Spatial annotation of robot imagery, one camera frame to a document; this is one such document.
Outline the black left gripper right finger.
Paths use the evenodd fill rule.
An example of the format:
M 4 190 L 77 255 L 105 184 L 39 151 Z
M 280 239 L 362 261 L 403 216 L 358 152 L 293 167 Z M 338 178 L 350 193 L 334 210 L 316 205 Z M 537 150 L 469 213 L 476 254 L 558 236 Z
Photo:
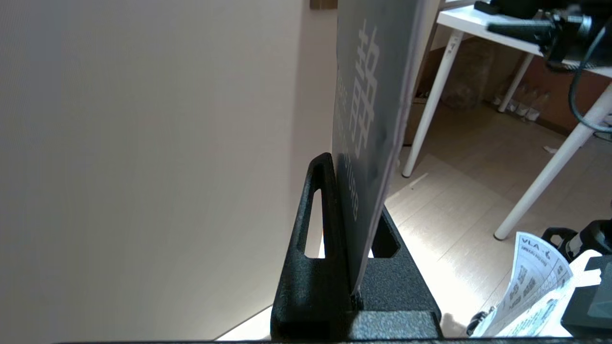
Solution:
M 353 316 L 354 340 L 440 339 L 440 308 L 387 210 L 371 251 Z

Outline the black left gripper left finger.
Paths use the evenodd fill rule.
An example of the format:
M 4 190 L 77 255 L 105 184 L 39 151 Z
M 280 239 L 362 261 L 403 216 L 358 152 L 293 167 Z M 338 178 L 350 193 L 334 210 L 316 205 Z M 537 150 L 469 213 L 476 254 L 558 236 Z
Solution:
M 309 258 L 306 241 L 315 192 L 321 192 L 324 258 Z M 342 211 L 332 155 L 308 166 L 271 312 L 273 341 L 345 341 L 353 306 Z

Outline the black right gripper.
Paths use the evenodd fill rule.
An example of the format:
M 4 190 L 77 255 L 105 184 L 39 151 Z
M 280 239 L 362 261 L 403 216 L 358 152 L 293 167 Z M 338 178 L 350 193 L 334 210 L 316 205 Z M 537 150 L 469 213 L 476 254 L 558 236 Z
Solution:
M 564 61 L 583 60 L 590 42 L 594 20 L 588 15 L 569 10 L 544 12 L 547 20 L 492 21 L 489 32 L 518 39 L 536 45 L 547 61 L 561 64 Z

